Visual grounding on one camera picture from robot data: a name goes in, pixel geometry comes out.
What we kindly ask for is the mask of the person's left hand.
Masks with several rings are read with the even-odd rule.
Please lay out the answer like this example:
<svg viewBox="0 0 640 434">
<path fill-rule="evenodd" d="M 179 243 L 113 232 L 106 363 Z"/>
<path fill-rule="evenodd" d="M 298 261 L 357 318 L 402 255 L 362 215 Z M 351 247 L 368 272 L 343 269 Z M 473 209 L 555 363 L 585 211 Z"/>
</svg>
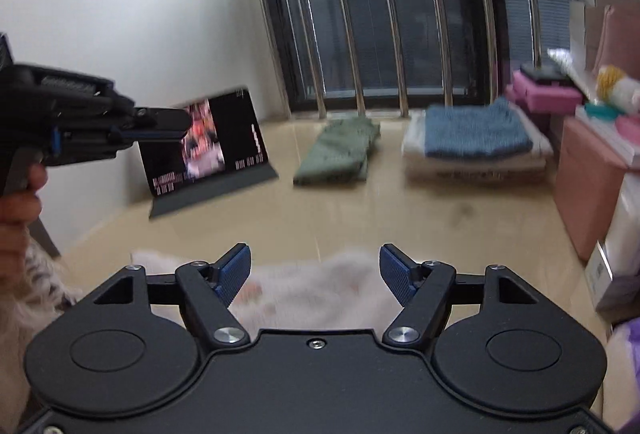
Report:
<svg viewBox="0 0 640 434">
<path fill-rule="evenodd" d="M 41 164 L 30 166 L 27 188 L 1 197 L 0 276 L 1 289 L 12 290 L 23 278 L 26 254 L 30 243 L 28 226 L 41 213 L 38 191 L 48 180 Z"/>
</svg>

